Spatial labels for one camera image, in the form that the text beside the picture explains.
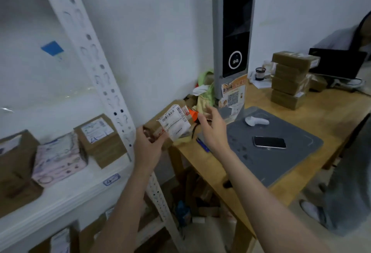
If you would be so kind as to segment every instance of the smartphone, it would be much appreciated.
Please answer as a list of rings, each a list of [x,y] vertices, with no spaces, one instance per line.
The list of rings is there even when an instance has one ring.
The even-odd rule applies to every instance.
[[[269,138],[269,137],[253,137],[254,146],[256,147],[271,147],[271,148],[286,148],[284,139],[281,138]]]

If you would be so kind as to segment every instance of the gray desk mat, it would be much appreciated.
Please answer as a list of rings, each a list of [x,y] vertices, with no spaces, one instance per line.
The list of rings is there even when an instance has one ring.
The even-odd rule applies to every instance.
[[[246,124],[245,117],[269,120],[269,125]],[[323,145],[323,141],[256,106],[244,110],[238,120],[227,125],[228,143],[251,172],[269,187],[285,173]],[[256,147],[254,136],[283,138],[286,149]]]

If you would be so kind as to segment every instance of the qr code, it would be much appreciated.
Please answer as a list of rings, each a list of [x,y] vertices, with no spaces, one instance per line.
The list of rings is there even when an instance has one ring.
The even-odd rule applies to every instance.
[[[239,92],[235,92],[228,96],[228,106],[232,106],[238,103],[238,94]]]

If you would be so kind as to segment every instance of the blue pen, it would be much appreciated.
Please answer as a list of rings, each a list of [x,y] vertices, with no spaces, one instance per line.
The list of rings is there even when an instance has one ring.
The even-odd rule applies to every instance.
[[[206,151],[209,152],[210,150],[207,148],[207,146],[199,139],[196,138],[196,142],[199,143],[199,145]]]

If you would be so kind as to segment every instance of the gray pants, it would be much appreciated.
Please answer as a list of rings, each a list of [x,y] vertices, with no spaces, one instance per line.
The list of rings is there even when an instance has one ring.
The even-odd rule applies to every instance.
[[[360,226],[371,212],[371,117],[345,150],[324,194],[321,223],[344,236]]]

